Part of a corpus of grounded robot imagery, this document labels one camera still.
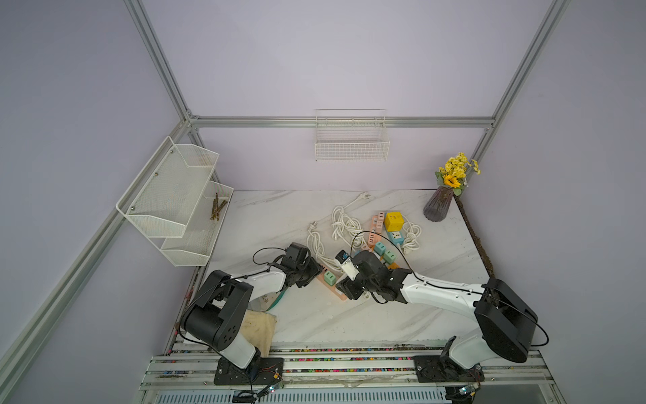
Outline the green plug adapter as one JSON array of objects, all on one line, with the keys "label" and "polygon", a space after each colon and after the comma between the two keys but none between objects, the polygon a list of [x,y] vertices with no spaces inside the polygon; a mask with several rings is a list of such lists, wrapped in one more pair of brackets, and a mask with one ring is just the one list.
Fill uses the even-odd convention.
[{"label": "green plug adapter", "polygon": [[333,274],[330,271],[326,271],[323,274],[323,279],[326,282],[326,284],[328,284],[329,286],[334,286],[336,284],[336,281],[337,281],[337,277],[335,276],[335,274]]}]

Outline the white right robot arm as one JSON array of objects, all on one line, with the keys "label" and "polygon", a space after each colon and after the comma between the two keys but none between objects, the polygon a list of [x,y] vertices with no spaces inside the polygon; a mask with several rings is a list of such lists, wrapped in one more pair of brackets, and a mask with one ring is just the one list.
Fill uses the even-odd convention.
[{"label": "white right robot arm", "polygon": [[477,323],[466,335],[449,338],[442,355],[451,365],[467,370],[494,358],[527,361],[538,316],[504,281],[491,278],[484,284],[464,284],[424,277],[407,268],[388,269],[368,250],[353,256],[342,250],[336,261],[346,274],[336,288],[351,300],[369,293],[380,304],[431,306]]}]

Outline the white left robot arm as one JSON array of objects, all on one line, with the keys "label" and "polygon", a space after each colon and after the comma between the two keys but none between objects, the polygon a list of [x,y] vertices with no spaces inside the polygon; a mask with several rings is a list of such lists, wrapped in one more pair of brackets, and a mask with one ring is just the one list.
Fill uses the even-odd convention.
[{"label": "white left robot arm", "polygon": [[303,288],[324,271],[309,249],[291,243],[274,260],[251,274],[211,272],[181,316],[178,332],[190,343],[215,350],[239,370],[259,370],[262,354],[242,335],[249,303],[259,297]]}]

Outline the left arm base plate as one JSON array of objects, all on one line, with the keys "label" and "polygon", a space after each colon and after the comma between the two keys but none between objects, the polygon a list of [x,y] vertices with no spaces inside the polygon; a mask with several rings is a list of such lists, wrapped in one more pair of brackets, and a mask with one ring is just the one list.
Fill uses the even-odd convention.
[{"label": "left arm base plate", "polygon": [[215,372],[214,384],[218,386],[271,385],[282,379],[283,358],[256,358],[247,368],[239,368],[230,360],[221,358]]}]

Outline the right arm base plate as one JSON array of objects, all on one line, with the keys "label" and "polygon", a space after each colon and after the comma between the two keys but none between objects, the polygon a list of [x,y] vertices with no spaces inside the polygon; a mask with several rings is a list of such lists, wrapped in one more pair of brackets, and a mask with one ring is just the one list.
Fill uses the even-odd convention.
[{"label": "right arm base plate", "polygon": [[478,365],[463,369],[440,355],[413,357],[414,370],[420,383],[482,382],[484,374]]}]

